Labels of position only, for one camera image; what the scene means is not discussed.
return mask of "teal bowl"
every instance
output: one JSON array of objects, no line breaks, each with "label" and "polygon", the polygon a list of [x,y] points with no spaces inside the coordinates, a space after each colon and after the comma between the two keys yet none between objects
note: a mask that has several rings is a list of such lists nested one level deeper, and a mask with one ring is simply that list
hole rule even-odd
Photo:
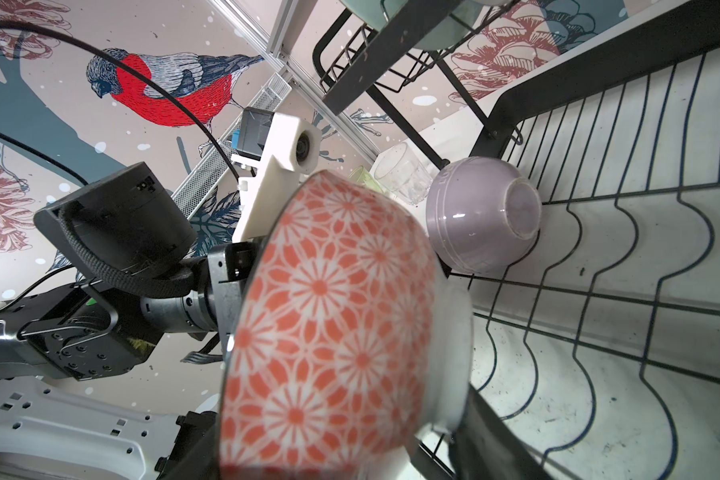
[{"label": "teal bowl", "polygon": [[[384,6],[387,9],[389,17],[392,18],[406,1],[407,0],[386,0]],[[386,19],[384,19],[381,0],[342,0],[342,3],[374,30],[379,31],[387,24]],[[465,24],[474,26],[482,9],[483,5],[467,0],[466,2],[462,2],[461,5],[454,10],[453,14]],[[445,20],[440,22],[437,27],[416,44],[416,48],[428,51],[442,50],[459,42],[467,33],[469,33],[469,30],[462,24],[456,22],[451,17],[446,17]]]}]

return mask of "red bird breast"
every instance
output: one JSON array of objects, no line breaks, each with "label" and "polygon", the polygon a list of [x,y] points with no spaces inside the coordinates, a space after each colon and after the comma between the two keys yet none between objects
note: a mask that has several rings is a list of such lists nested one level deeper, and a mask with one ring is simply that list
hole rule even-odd
[{"label": "red bird breast", "polygon": [[[139,55],[129,54],[123,63],[152,79],[152,72]],[[112,98],[135,111],[145,120],[167,127],[183,127],[194,124],[167,98],[150,98],[144,95],[146,84],[128,72],[118,68],[117,80],[123,87],[123,93],[112,95]],[[178,100],[205,124],[219,114],[222,108],[229,103],[231,97],[232,76],[225,75],[211,85],[178,98]]]}]

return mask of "floral pattern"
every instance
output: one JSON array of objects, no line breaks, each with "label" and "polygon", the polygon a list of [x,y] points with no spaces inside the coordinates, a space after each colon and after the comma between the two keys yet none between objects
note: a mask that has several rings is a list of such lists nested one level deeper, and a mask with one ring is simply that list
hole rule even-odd
[{"label": "floral pattern", "polygon": [[[0,0],[0,20],[28,22],[41,27],[66,32],[70,24],[61,16],[70,9],[51,0]],[[22,38],[21,48],[16,48]],[[18,54],[22,58],[48,58],[59,45],[55,38],[48,38],[32,32],[0,30],[0,52],[7,58]]]},{"label": "floral pattern", "polygon": [[24,232],[34,228],[33,213],[25,208],[34,203],[28,191],[27,181],[5,167],[0,144],[0,254],[32,248]]},{"label": "floral pattern", "polygon": [[207,255],[215,245],[232,242],[232,234],[240,221],[240,192],[234,191],[219,198],[219,189],[214,188],[208,200],[202,203],[190,223],[197,232],[197,241],[190,250],[191,256]]},{"label": "floral pattern", "polygon": [[[594,17],[580,13],[575,0],[521,0],[451,60],[459,80],[477,100],[584,43],[594,31]],[[464,102],[458,92],[450,98]]]},{"label": "floral pattern", "polygon": [[224,478],[354,478],[402,446],[420,427],[437,267],[403,209],[327,171],[310,177],[242,306]]}]

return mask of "purple bowl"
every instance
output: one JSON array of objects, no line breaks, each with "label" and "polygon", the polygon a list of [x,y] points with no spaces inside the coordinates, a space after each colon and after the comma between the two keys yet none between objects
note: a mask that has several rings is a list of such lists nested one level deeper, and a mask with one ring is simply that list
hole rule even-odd
[{"label": "purple bowl", "polygon": [[486,274],[533,244],[541,219],[538,192],[515,166],[470,157],[443,168],[427,195],[434,251],[452,269]]}]

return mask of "white plastic base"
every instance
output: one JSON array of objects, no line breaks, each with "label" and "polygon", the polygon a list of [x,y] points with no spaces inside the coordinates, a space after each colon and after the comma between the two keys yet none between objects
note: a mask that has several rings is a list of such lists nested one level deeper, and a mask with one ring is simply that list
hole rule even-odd
[{"label": "white plastic base", "polygon": [[[296,159],[296,142],[301,135],[309,139],[309,152]],[[275,114],[260,161],[235,156],[234,161],[257,168],[255,177],[240,178],[242,216],[232,235],[243,242],[269,235],[272,227],[299,185],[302,174],[317,167],[320,133],[316,127],[290,115]]]},{"label": "white plastic base", "polygon": [[153,415],[62,392],[31,377],[0,380],[0,452],[157,478],[179,433],[176,415]]}]

